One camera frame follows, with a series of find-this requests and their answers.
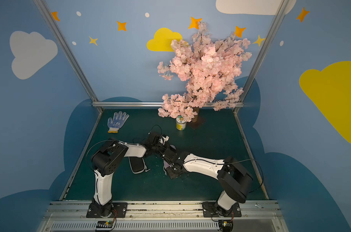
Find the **black zippered umbrella sleeve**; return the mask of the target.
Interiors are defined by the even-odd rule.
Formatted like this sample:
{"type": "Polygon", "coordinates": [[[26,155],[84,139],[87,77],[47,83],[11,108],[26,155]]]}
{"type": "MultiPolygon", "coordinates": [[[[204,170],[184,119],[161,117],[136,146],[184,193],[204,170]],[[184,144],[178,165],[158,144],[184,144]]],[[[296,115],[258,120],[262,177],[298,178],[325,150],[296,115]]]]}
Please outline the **black zippered umbrella sleeve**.
{"type": "Polygon", "coordinates": [[[144,158],[129,157],[131,171],[136,175],[148,172],[150,169],[146,166],[144,158]]]}

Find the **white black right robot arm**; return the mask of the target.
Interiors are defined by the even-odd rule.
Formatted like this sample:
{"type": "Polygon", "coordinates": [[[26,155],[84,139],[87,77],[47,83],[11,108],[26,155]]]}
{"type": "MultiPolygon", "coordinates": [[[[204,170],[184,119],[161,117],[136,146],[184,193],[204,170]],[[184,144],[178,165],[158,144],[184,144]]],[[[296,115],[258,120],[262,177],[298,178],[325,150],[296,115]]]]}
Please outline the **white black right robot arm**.
{"type": "Polygon", "coordinates": [[[253,175],[237,161],[229,156],[226,159],[207,159],[192,153],[177,153],[167,149],[162,155],[166,163],[166,172],[171,177],[184,173],[199,173],[216,179],[223,191],[215,203],[220,213],[230,212],[236,203],[245,203],[254,181],[253,175]]]}

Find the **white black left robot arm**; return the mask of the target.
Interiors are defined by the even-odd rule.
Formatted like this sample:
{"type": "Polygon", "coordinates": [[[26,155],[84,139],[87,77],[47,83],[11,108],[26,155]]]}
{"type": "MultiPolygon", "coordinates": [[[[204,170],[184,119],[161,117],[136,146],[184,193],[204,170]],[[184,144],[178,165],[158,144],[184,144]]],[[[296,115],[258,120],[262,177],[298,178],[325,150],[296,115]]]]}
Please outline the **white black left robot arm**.
{"type": "Polygon", "coordinates": [[[124,158],[129,159],[131,171],[140,174],[148,171],[145,157],[159,153],[169,147],[169,136],[150,132],[142,144],[127,143],[113,137],[102,141],[102,145],[91,157],[95,174],[95,193],[90,211],[97,209],[105,217],[112,209],[112,178],[124,158]]]}

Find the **yellow white tin can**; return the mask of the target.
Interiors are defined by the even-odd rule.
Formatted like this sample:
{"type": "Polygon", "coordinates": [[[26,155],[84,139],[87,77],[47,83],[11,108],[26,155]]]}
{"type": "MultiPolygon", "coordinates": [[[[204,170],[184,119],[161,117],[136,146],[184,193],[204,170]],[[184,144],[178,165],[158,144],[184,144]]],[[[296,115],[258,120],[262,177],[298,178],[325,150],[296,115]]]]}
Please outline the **yellow white tin can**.
{"type": "Polygon", "coordinates": [[[185,119],[182,116],[178,116],[176,118],[176,128],[179,131],[183,131],[186,128],[187,122],[185,121],[185,119]]]}

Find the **white blue dotted work glove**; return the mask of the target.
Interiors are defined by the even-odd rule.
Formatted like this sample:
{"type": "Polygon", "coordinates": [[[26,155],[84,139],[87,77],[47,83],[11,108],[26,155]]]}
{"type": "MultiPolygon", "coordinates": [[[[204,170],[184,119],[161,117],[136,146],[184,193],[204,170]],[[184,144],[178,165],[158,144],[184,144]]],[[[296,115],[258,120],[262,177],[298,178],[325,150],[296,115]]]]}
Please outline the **white blue dotted work glove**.
{"type": "Polygon", "coordinates": [[[108,133],[118,133],[119,129],[122,128],[128,118],[129,115],[126,112],[115,112],[107,121],[107,126],[109,128],[108,133]]]}

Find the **dark brown tree base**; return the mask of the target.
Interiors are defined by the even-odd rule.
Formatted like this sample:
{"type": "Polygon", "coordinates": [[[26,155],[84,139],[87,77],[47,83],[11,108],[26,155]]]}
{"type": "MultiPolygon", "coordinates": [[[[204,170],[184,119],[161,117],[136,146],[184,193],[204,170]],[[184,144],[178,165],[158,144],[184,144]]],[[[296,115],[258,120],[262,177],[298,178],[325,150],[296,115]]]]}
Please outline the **dark brown tree base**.
{"type": "Polygon", "coordinates": [[[200,109],[198,107],[194,107],[193,111],[197,113],[197,115],[195,115],[191,122],[188,122],[188,125],[195,130],[205,123],[205,118],[200,116],[200,109]]]}

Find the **right controller circuit board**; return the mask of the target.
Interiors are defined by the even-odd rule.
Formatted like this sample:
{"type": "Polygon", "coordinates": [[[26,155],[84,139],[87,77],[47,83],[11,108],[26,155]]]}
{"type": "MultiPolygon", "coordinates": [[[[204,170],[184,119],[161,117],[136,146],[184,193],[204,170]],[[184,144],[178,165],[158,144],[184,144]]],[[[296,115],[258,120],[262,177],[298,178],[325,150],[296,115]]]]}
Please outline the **right controller circuit board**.
{"type": "Polygon", "coordinates": [[[218,221],[219,232],[231,232],[233,230],[233,222],[226,220],[218,221]]]}

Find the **controller circuit board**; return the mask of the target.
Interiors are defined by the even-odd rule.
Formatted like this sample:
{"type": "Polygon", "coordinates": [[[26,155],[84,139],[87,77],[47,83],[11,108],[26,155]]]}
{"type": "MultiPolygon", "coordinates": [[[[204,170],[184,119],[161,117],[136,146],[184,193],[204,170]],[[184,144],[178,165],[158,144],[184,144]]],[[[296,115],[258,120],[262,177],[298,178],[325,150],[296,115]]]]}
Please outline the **controller circuit board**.
{"type": "Polygon", "coordinates": [[[114,227],[114,222],[111,220],[98,221],[95,226],[96,232],[110,232],[114,227]]]}
{"type": "Polygon", "coordinates": [[[219,232],[231,232],[233,230],[233,222],[226,220],[218,221],[219,232]]]}

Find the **left controller circuit board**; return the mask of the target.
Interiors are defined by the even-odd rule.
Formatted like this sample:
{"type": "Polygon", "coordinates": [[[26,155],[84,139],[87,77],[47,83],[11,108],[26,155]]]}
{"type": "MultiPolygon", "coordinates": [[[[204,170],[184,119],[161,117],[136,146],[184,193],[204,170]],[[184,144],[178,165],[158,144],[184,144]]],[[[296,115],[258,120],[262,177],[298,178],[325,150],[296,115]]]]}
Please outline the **left controller circuit board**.
{"type": "Polygon", "coordinates": [[[114,222],[111,220],[98,221],[95,226],[96,232],[110,232],[114,227],[114,222]]]}

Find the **pink cherry blossom tree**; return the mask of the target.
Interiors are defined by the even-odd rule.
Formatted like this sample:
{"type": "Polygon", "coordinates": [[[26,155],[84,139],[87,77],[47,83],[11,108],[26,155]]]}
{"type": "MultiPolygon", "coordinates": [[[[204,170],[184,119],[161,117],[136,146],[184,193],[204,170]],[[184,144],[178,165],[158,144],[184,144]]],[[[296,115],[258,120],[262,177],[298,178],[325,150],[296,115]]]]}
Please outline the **pink cherry blossom tree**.
{"type": "Polygon", "coordinates": [[[191,122],[198,116],[197,109],[208,102],[219,111],[235,108],[243,94],[235,78],[242,74],[242,63],[252,57],[248,52],[251,42],[237,39],[232,33],[229,37],[215,42],[211,39],[207,23],[198,23],[198,31],[192,36],[193,44],[184,40],[173,40],[171,48],[175,57],[169,64],[158,65],[158,73],[166,80],[174,75],[186,82],[184,94],[165,94],[158,109],[162,118],[182,117],[191,122]]]}

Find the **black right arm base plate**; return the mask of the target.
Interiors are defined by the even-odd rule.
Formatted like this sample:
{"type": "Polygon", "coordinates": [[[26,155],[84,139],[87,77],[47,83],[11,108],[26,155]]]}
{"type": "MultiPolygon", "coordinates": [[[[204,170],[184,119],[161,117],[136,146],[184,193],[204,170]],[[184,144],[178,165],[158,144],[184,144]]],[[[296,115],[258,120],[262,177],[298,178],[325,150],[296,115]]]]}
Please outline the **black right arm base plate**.
{"type": "Polygon", "coordinates": [[[202,202],[201,207],[205,218],[233,218],[242,216],[239,203],[235,203],[229,210],[225,210],[217,202],[202,202]]]}

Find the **aluminium front rail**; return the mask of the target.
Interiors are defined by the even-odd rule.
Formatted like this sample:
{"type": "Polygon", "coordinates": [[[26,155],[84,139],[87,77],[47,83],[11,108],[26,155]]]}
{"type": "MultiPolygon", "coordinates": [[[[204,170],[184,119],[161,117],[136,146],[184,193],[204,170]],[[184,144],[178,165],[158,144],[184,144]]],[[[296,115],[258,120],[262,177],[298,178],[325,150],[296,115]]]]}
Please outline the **aluminium front rail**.
{"type": "Polygon", "coordinates": [[[111,220],[111,232],[219,232],[218,221],[233,222],[232,232],[287,232],[276,201],[246,201],[241,217],[204,217],[203,201],[119,201],[124,218],[86,218],[88,201],[51,202],[39,232],[95,232],[98,221],[111,220]]]}

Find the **left aluminium frame post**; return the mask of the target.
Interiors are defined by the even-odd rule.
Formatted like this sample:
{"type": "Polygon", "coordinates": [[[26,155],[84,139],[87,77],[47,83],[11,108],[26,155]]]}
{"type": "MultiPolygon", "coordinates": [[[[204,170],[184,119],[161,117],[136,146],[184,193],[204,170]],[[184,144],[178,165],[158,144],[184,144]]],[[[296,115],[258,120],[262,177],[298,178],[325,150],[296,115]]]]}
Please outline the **left aluminium frame post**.
{"type": "Polygon", "coordinates": [[[33,0],[33,2],[38,8],[39,12],[41,13],[43,19],[47,23],[52,34],[56,38],[59,46],[61,47],[74,72],[76,73],[79,81],[81,82],[88,96],[92,100],[92,103],[98,102],[98,97],[96,96],[91,84],[89,83],[81,66],[79,65],[75,55],[73,54],[72,49],[70,48],[65,36],[63,35],[61,29],[57,24],[57,21],[52,16],[52,12],[50,11],[48,4],[46,3],[46,1],[41,0],[33,0]]]}

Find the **aluminium frame post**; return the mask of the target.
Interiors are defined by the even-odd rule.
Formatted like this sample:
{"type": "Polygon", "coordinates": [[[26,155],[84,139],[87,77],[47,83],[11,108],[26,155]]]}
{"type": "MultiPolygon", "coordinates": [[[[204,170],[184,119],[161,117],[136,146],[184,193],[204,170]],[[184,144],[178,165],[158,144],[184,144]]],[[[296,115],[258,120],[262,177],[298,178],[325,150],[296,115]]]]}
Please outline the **aluminium frame post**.
{"type": "Polygon", "coordinates": [[[91,84],[89,83],[81,66],[79,65],[75,55],[73,54],[72,49],[70,48],[65,36],[63,35],[61,29],[57,24],[57,21],[52,16],[52,12],[50,11],[48,4],[46,3],[46,1],[41,0],[33,0],[33,2],[38,8],[39,12],[41,13],[43,19],[47,23],[52,34],[56,38],[59,46],[61,47],[74,72],[76,73],[79,81],[81,82],[88,96],[92,100],[92,103],[98,102],[98,97],[96,96],[91,84]]]}
{"type": "Polygon", "coordinates": [[[249,73],[249,76],[248,78],[246,79],[245,81],[245,84],[243,86],[243,93],[242,95],[240,96],[240,101],[238,103],[238,105],[233,109],[233,113],[235,115],[237,115],[238,111],[240,108],[243,108],[244,107],[244,101],[245,101],[245,98],[247,97],[247,94],[258,74],[258,71],[261,67],[261,65],[263,64],[263,61],[269,51],[269,48],[279,30],[279,27],[280,25],[282,24],[282,21],[286,15],[286,10],[288,9],[289,7],[289,4],[291,3],[291,1],[289,0],[284,0],[284,1],[281,1],[280,4],[279,4],[279,7],[278,7],[278,10],[275,14],[275,17],[267,31],[267,34],[266,34],[266,39],[264,40],[263,42],[263,45],[261,45],[261,48],[258,52],[258,55],[257,55],[257,58],[253,64],[253,67],[252,67],[252,70],[251,72],[249,73]]]}

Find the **right aluminium frame post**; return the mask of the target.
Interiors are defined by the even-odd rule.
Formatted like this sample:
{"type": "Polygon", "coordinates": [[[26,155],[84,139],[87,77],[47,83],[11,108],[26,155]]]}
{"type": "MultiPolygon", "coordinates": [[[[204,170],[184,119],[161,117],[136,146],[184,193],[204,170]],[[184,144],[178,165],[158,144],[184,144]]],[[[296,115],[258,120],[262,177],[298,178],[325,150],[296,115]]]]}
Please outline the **right aluminium frame post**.
{"type": "Polygon", "coordinates": [[[238,111],[240,108],[243,108],[244,107],[244,101],[245,101],[245,98],[247,97],[247,94],[258,74],[258,71],[261,67],[261,65],[263,64],[263,61],[269,51],[269,48],[279,30],[279,27],[280,25],[282,24],[282,21],[286,15],[286,10],[288,9],[289,7],[289,4],[291,3],[291,1],[289,0],[284,0],[284,1],[281,1],[280,4],[279,4],[279,7],[278,7],[278,10],[275,14],[275,17],[267,31],[267,34],[266,34],[266,39],[264,40],[263,42],[263,45],[261,45],[261,48],[258,52],[258,55],[257,55],[257,58],[253,64],[253,67],[252,67],[252,70],[251,72],[249,73],[249,76],[248,78],[246,79],[245,81],[245,84],[243,86],[243,93],[242,95],[240,96],[240,101],[238,103],[238,105],[233,109],[233,113],[235,115],[237,115],[238,111]]]}

